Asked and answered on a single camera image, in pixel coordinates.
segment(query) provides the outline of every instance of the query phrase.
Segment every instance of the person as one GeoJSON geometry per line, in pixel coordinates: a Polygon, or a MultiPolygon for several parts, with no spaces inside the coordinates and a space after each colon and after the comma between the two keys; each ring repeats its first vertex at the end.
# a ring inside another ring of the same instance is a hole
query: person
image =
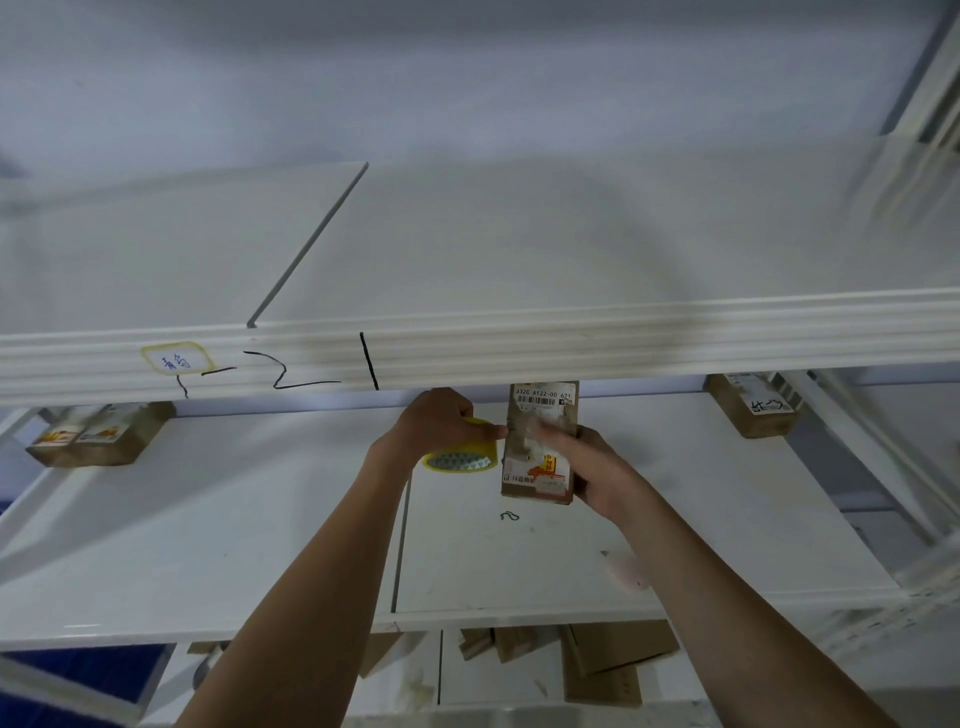
{"type": "MultiPolygon", "coordinates": [[[[417,397],[370,446],[347,494],[253,611],[179,728],[335,728],[373,621],[396,509],[428,452],[506,437],[474,425],[451,389],[417,397]]],[[[751,589],[595,431],[537,437],[566,457],[580,495],[633,549],[725,726],[896,726],[751,589]]]]}

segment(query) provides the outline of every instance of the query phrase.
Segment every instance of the right hand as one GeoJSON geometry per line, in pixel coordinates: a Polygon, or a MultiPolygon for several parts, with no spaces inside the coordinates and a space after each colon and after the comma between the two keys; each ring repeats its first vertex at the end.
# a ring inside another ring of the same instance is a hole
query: right hand
{"type": "Polygon", "coordinates": [[[550,423],[534,420],[530,433],[570,462],[580,476],[577,495],[605,519],[617,523],[625,518],[638,491],[650,487],[595,429],[580,427],[579,437],[570,437],[550,423]]]}

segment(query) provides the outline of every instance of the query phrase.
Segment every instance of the wall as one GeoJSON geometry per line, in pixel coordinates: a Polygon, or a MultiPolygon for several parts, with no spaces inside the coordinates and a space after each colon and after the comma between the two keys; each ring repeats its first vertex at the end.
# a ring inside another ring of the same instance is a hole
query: wall
{"type": "Polygon", "coordinates": [[[877,133],[948,0],[2,0],[0,176],[877,133]]]}

